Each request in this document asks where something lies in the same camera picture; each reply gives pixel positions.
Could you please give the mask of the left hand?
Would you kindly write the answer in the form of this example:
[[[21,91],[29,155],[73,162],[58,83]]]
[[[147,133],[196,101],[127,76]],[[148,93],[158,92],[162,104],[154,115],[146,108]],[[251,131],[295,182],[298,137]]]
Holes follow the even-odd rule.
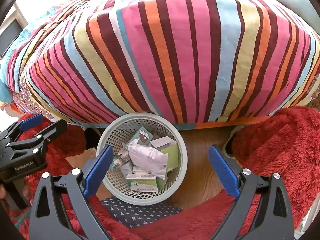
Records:
[[[5,187],[1,184],[0,185],[0,199],[4,199],[6,197],[6,189]]]

